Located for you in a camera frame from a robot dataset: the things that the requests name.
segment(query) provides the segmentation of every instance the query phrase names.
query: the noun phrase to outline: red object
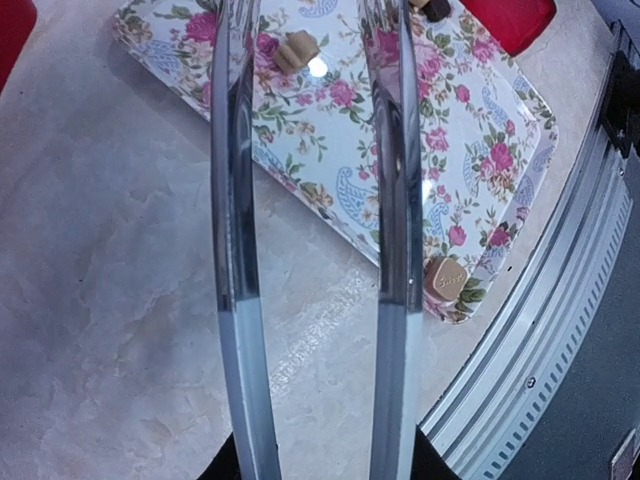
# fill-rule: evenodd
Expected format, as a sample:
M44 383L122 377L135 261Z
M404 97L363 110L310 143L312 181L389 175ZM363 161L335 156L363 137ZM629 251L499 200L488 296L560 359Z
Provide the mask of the red object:
M509 55L526 50L556 14L553 0L462 0Z
M31 0L0 0L0 92L36 24Z

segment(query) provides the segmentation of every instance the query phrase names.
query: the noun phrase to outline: floral tray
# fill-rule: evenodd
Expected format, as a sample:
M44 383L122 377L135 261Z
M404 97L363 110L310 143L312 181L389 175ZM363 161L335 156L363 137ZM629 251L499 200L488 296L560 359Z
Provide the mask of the floral tray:
M254 77L254 160L371 261L378 254L378 164L357 2L261 2ZM134 0L116 38L208 118L216 12L206 0ZM286 32L321 54L285 76L272 61ZM455 257L469 279L452 304L425 307L460 323L478 308L540 189L555 118L486 29L456 0L451 18L412 17L423 138L425 258Z

